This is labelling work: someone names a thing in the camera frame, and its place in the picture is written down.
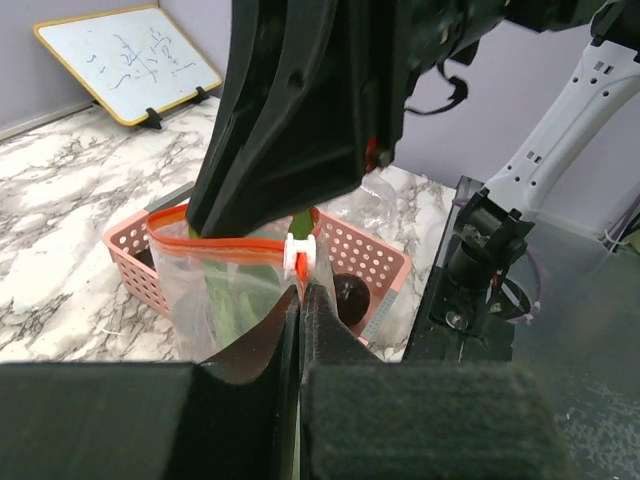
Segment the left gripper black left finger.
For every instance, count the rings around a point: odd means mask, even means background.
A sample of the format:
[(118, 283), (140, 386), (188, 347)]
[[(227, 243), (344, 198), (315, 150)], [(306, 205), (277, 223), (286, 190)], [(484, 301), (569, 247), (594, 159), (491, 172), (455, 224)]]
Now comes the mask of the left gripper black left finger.
[(299, 314), (289, 288), (202, 363), (1, 368), (5, 479), (288, 479)]

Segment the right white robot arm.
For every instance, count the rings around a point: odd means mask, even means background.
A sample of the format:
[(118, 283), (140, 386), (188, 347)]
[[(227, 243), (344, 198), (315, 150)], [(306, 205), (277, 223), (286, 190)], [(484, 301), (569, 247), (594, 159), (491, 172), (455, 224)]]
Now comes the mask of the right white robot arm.
[(431, 315), (476, 333), (490, 284), (523, 255), (550, 189), (639, 90), (635, 1), (237, 2), (189, 226), (241, 236), (353, 191), (393, 161), (419, 77), (449, 60), (470, 64), (503, 21), (536, 32), (586, 24), (592, 39), (534, 131), (456, 219)]

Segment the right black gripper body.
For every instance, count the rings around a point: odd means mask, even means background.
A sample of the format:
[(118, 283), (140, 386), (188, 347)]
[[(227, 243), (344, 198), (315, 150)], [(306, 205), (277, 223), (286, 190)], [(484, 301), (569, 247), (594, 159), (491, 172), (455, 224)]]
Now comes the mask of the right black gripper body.
[(591, 21), (598, 1), (410, 1), (408, 66), (420, 75), (454, 58), (469, 64), (475, 44), (507, 21), (536, 33), (562, 31)]

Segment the clear orange-zip bag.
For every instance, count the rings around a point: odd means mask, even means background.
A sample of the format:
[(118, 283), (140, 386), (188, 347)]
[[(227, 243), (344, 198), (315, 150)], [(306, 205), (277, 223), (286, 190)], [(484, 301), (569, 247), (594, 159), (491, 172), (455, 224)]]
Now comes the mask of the clear orange-zip bag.
[(287, 289), (308, 285), (335, 293), (328, 238), (318, 209), (303, 237), (295, 218), (270, 222), (245, 237), (204, 239), (188, 225), (186, 207), (150, 215), (149, 245), (181, 360), (203, 361), (259, 325)]

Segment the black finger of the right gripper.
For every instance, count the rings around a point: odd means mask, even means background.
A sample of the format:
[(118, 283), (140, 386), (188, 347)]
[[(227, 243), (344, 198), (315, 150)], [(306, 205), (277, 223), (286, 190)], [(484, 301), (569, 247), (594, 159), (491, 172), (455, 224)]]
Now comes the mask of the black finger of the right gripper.
[(210, 146), (187, 209), (245, 235), (354, 189), (401, 135), (407, 1), (236, 1)]

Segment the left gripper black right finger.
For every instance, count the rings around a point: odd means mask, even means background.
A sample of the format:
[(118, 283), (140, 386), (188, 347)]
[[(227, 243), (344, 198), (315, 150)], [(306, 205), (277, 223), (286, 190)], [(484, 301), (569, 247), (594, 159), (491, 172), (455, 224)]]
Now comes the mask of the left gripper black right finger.
[(534, 378), (508, 363), (384, 363), (327, 289), (300, 307), (304, 479), (569, 479)]

